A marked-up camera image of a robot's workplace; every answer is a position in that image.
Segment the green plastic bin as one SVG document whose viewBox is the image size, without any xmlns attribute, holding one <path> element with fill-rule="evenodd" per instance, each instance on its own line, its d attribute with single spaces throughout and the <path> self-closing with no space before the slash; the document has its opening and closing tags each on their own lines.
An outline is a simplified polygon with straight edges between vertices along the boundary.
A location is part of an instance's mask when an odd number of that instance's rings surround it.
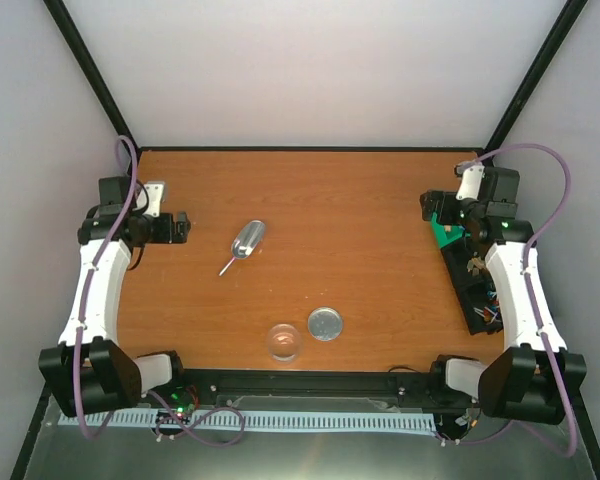
<svg viewBox="0 0 600 480">
<path fill-rule="evenodd" d="M 439 249 L 465 237 L 465 229 L 457 225 L 442 225 L 438 222 L 436 213 L 432 214 L 430 226 Z"/>
</svg>

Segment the metal scoop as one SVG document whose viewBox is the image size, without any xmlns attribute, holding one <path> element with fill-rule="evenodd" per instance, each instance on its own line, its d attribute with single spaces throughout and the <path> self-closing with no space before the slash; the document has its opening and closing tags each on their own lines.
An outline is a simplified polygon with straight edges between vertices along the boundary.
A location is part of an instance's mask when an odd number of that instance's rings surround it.
<svg viewBox="0 0 600 480">
<path fill-rule="evenodd" d="M 236 260 L 248 258 L 262 240 L 265 231 L 266 225 L 260 220 L 247 223 L 234 239 L 231 245 L 231 259 L 220 270 L 219 276 L 223 276 Z"/>
</svg>

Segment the black plastic bin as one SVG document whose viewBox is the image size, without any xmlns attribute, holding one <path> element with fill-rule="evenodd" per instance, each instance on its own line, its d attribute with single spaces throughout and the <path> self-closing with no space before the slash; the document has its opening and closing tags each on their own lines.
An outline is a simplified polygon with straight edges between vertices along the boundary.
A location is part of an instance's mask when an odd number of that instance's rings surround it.
<svg viewBox="0 0 600 480">
<path fill-rule="evenodd" d="M 474 275 L 468 269 L 472 255 L 465 241 L 454 240 L 441 248 L 441 255 L 469 333 L 491 335 L 502 331 L 495 286 L 485 270 L 478 270 Z"/>
</svg>

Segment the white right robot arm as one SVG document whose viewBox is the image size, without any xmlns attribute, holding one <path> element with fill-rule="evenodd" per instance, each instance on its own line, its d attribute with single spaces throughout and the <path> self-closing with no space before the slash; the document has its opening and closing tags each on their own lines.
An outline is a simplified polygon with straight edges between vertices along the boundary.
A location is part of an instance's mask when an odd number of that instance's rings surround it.
<svg viewBox="0 0 600 480">
<path fill-rule="evenodd" d="M 568 351 L 553 322 L 538 272 L 531 224 L 516 217 L 517 171 L 464 162 L 457 191 L 428 190 L 422 218 L 440 253 L 471 334 L 504 334 L 490 364 L 441 355 L 432 365 L 446 390 L 462 392 L 494 418 L 557 425 L 562 392 L 578 393 L 582 355 Z"/>
</svg>

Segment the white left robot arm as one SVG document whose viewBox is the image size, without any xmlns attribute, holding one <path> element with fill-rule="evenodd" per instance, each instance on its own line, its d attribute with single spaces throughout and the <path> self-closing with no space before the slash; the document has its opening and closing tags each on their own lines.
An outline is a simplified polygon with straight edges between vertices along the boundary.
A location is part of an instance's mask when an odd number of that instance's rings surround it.
<svg viewBox="0 0 600 480">
<path fill-rule="evenodd" d="M 175 351 L 131 358 L 118 342 L 123 280 L 135 269 L 132 253 L 149 244 L 186 242 L 184 212 L 162 211 L 166 185 L 150 181 L 128 199 L 128 177 L 100 179 L 99 203 L 78 230 L 80 273 L 58 344 L 39 354 L 38 366 L 61 411 L 69 418 L 132 408 L 153 389 L 166 402 L 181 400 L 188 378 Z"/>
</svg>

